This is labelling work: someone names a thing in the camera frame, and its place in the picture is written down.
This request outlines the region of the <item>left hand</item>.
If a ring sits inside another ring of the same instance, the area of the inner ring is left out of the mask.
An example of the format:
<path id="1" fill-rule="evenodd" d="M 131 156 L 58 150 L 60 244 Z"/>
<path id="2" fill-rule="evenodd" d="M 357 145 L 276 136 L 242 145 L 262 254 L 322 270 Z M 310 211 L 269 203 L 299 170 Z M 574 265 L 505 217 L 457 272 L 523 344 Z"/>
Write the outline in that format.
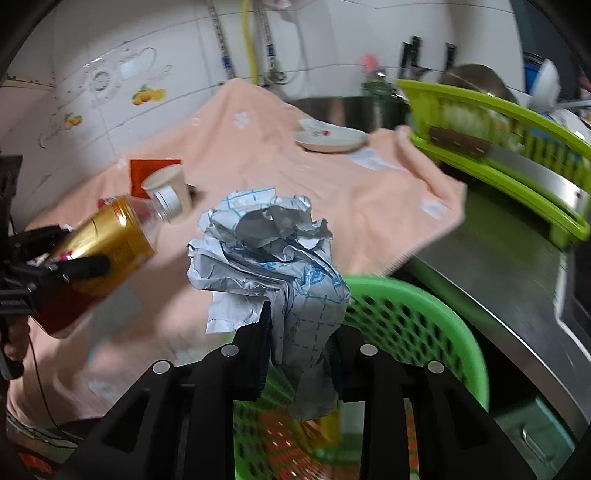
<path id="1" fill-rule="evenodd" d="M 15 316 L 7 320 L 8 338 L 4 346 L 4 352 L 8 358 L 16 362 L 21 362 L 28 350 L 30 333 L 28 319 L 28 316 Z"/>

